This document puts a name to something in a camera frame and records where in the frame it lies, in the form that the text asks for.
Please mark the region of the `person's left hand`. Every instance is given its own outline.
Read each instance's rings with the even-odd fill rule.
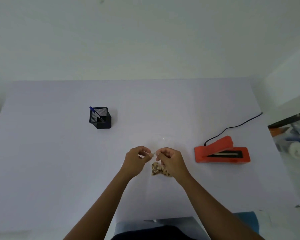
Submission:
[[[129,179],[141,173],[143,166],[153,157],[149,148],[138,146],[132,148],[124,159],[120,171],[122,171]]]

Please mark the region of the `red impulse sealer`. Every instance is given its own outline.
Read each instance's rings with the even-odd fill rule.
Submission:
[[[230,136],[222,137],[207,146],[194,148],[195,161],[197,163],[232,163],[243,164],[250,162],[250,156],[246,147],[233,147]]]

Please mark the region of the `table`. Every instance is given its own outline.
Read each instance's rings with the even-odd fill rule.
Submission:
[[[89,124],[108,107],[112,128]],[[260,113],[247,79],[19,81],[0,113],[0,231],[74,225],[144,145],[180,150],[196,180],[232,212],[300,203],[262,116],[228,129],[251,163],[196,163],[194,147]],[[150,161],[126,188],[116,221],[193,216],[173,178]]]

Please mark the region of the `cable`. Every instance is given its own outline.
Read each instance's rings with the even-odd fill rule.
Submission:
[[[222,133],[224,133],[224,131],[226,130],[226,129],[230,129],[230,128],[236,128],[236,127],[239,127],[239,126],[242,126],[242,125],[244,125],[245,123],[247,123],[247,122],[249,122],[249,121],[251,121],[251,120],[253,120],[253,119],[255,119],[256,117],[259,117],[260,115],[262,115],[263,113],[261,112],[259,115],[257,115],[257,116],[255,116],[255,117],[253,117],[253,118],[251,118],[251,119],[249,119],[249,120],[247,120],[247,121],[245,121],[245,122],[243,122],[242,124],[240,124],[240,125],[237,125],[237,126],[233,126],[233,127],[228,127],[228,128],[225,128],[219,135],[217,135],[217,136],[215,136],[215,137],[212,137],[212,138],[210,138],[209,140],[207,140],[205,143],[204,143],[204,146],[206,146],[206,144],[207,144],[207,142],[208,141],[210,141],[210,140],[212,140],[212,139],[214,139],[214,138],[216,138],[216,137],[218,137],[218,136],[220,136]]]

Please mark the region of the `pen holder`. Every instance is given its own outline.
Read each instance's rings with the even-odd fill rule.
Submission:
[[[94,125],[97,129],[110,129],[111,128],[111,115],[107,107],[93,108],[96,113],[90,110],[90,124]]]

